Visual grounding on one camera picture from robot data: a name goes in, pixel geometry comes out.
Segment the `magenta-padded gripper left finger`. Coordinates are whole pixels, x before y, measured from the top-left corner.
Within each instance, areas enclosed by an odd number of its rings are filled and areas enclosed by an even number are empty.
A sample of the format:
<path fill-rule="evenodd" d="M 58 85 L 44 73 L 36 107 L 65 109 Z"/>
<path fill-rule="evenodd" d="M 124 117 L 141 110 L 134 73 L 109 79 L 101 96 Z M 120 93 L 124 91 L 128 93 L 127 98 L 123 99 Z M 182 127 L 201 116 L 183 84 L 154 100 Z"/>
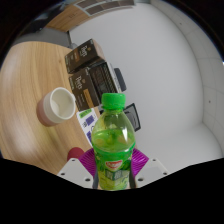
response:
<path fill-rule="evenodd" d="M 81 148 L 72 148 L 58 176 L 81 187 L 97 189 L 98 176 L 93 149 L 84 152 Z"/>

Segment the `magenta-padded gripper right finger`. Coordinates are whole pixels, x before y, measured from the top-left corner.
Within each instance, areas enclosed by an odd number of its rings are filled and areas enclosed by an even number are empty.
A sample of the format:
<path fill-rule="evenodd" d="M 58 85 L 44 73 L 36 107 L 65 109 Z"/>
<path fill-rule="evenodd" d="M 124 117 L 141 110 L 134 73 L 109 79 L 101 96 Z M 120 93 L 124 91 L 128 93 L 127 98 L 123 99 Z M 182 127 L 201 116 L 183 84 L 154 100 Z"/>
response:
<path fill-rule="evenodd" d="M 157 158 L 149 158 L 135 149 L 131 161 L 131 187 L 140 188 L 169 174 Z"/>

